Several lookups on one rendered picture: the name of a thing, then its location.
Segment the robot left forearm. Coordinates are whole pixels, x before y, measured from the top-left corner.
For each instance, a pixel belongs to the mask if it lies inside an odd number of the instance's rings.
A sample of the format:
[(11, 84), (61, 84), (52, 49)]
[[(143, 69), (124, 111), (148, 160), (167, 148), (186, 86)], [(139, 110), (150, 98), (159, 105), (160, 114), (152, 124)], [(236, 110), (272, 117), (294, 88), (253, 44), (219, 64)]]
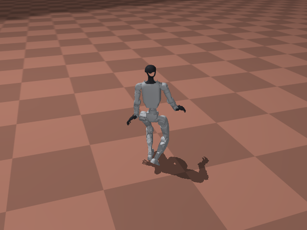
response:
[[(138, 117), (139, 117), (139, 107), (140, 107), (140, 106), (134, 104), (133, 107), (134, 107), (134, 116), (136, 115), (137, 118), (138, 118)], [(137, 118), (136, 118), (136, 119), (137, 119)]]

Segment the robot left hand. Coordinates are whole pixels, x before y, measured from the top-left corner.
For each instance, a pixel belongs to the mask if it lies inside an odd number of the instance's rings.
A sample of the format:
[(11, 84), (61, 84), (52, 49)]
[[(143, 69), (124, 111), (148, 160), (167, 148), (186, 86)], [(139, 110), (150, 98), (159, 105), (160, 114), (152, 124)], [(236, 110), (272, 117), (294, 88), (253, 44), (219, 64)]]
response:
[[(130, 117), (130, 119), (127, 121), (127, 125), (129, 125), (129, 122), (132, 120), (132, 119), (136, 119), (137, 118), (137, 116), (135, 115), (133, 115), (132, 117)], [(131, 123), (131, 122), (130, 122)]]

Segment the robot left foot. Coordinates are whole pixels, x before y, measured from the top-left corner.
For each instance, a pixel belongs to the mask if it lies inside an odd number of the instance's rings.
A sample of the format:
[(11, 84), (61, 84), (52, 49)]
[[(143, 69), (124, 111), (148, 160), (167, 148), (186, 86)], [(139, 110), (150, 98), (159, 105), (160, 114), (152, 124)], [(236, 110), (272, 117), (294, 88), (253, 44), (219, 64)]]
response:
[(148, 153), (148, 160), (152, 160), (152, 158), (153, 158), (153, 155), (154, 155), (154, 149), (152, 149), (152, 155), (151, 155), (151, 153), (150, 153), (150, 155), (149, 155), (149, 153)]

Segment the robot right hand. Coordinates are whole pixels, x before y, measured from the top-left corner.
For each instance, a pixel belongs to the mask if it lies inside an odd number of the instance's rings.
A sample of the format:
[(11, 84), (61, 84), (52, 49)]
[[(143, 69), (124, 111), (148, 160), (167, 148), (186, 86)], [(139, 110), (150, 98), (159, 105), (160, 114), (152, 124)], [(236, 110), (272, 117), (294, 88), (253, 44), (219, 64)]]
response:
[(185, 110), (185, 108), (183, 106), (177, 105), (177, 107), (178, 108), (176, 109), (176, 111), (183, 110), (184, 112), (186, 112), (186, 110)]

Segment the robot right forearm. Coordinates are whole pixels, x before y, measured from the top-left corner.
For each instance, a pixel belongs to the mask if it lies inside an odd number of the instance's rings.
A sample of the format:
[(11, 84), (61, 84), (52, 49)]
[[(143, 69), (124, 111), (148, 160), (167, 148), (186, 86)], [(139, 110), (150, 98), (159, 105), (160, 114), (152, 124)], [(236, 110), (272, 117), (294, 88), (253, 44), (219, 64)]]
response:
[(173, 100), (173, 103), (171, 103), (170, 105), (172, 106), (172, 108), (174, 109), (174, 111), (176, 111), (176, 109), (178, 108), (178, 107), (177, 107), (177, 104), (176, 104), (176, 102), (175, 102), (175, 100), (174, 100), (173, 97), (172, 97), (172, 100)]

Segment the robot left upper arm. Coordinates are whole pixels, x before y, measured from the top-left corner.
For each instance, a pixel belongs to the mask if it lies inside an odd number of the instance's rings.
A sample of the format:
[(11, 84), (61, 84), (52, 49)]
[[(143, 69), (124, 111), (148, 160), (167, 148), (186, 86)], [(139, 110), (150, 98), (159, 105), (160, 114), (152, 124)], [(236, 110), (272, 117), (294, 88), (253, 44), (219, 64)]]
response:
[(140, 100), (140, 95), (141, 95), (140, 89), (141, 89), (141, 86), (142, 86), (142, 83), (137, 83), (135, 85), (135, 95), (134, 95), (134, 97), (135, 97), (134, 104), (135, 105), (140, 105), (141, 104), (141, 100)]

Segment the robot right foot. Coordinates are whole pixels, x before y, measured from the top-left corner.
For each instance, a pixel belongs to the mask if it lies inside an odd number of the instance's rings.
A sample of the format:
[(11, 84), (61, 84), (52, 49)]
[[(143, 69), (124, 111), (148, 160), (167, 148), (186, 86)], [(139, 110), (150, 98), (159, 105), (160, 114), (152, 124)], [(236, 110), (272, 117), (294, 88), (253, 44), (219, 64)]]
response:
[(153, 158), (150, 162), (160, 166), (160, 164), (159, 164), (158, 160), (156, 160), (156, 158), (155, 159)]

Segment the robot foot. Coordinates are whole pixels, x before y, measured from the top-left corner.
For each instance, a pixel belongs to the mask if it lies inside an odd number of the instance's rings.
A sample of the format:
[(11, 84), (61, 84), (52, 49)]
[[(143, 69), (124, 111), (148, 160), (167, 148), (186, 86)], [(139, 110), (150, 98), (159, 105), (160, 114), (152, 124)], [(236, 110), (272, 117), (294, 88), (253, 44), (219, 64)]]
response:
[(151, 153), (150, 153), (150, 155), (149, 155), (149, 153), (148, 153), (148, 160), (152, 160), (152, 158), (153, 158), (153, 155), (154, 155), (154, 149), (152, 149), (152, 155), (151, 155)]
[(155, 159), (153, 158), (150, 162), (160, 166), (160, 164), (159, 164), (158, 160), (156, 160), (156, 158)]

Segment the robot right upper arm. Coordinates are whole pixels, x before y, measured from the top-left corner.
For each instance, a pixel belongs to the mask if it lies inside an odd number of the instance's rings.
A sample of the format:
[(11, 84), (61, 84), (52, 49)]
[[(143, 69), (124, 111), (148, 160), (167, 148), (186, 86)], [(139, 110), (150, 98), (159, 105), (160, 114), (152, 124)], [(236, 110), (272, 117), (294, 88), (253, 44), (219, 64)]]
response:
[(167, 97), (167, 103), (171, 104), (173, 103), (170, 90), (168, 88), (168, 85), (164, 82), (159, 83), (160, 89), (164, 91), (165, 96)]

